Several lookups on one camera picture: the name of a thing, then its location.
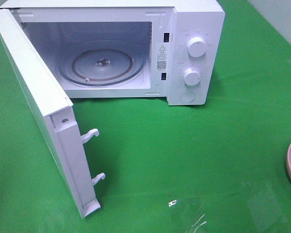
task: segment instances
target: sticker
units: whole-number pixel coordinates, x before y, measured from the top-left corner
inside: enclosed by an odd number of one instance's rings
[[[156,70],[164,72],[167,70],[168,65],[168,52],[169,45],[167,43],[158,43],[156,44]]]

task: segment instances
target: control panel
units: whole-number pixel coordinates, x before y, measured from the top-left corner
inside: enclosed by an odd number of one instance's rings
[[[169,105],[204,104],[225,13],[177,12]]]

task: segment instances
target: wall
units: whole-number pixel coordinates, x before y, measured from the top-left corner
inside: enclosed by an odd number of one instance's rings
[[[291,44],[291,0],[248,0]]]

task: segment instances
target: qr code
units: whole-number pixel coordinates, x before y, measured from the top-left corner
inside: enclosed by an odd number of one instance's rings
[[[158,61],[157,62],[157,69],[166,69],[166,61]]]

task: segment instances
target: microwave door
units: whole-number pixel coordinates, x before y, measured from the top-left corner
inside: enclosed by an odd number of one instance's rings
[[[0,10],[0,36],[22,91],[82,217],[100,208],[83,143],[96,129],[80,135],[72,102],[7,9]]]

